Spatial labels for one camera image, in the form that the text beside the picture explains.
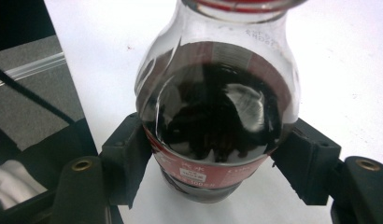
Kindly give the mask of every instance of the wire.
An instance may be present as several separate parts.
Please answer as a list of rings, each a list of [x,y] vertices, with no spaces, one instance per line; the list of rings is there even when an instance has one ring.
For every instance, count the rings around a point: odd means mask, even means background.
[[[63,111],[58,109],[57,107],[51,105],[49,102],[42,99],[40,96],[36,95],[34,92],[26,89],[21,84],[16,82],[13,78],[9,77],[5,72],[3,72],[0,69],[0,80],[8,85],[11,89],[14,91],[17,91],[18,93],[22,94],[23,96],[27,97],[28,99],[34,101],[38,105],[42,106],[43,108],[47,109],[49,112],[56,115],[58,118],[62,119],[68,124],[75,123],[74,120],[72,120],[69,116],[67,116]]]

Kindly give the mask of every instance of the clear plastic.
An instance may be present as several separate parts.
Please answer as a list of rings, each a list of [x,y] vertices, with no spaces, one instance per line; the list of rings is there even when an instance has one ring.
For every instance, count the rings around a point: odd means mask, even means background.
[[[302,1],[178,0],[135,83],[136,108],[170,187],[230,195],[298,118],[286,9]]]

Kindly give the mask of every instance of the soda bottle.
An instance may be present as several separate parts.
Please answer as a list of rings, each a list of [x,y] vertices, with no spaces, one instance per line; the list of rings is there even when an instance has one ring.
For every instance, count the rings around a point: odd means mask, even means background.
[[[298,118],[285,36],[301,0],[178,0],[140,65],[136,109],[163,179],[200,203],[230,195]]]

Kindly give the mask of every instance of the red bottle label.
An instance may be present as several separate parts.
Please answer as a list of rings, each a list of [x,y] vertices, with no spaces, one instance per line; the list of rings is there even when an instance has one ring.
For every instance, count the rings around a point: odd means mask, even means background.
[[[268,157],[263,155],[256,161],[240,166],[207,165],[186,161],[163,146],[148,130],[145,129],[145,132],[156,161],[164,170],[177,180],[195,187],[220,189],[237,184],[250,177]]]

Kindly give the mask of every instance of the white table surface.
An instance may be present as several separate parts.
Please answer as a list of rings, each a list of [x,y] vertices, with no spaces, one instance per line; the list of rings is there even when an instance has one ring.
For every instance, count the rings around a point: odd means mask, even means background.
[[[140,61],[176,0],[45,0],[98,148],[135,112]],[[310,0],[288,16],[302,84],[300,118],[342,146],[341,159],[383,163],[383,0]],[[331,223],[330,206],[305,206],[272,162],[228,199],[190,202],[150,160],[125,223]]]

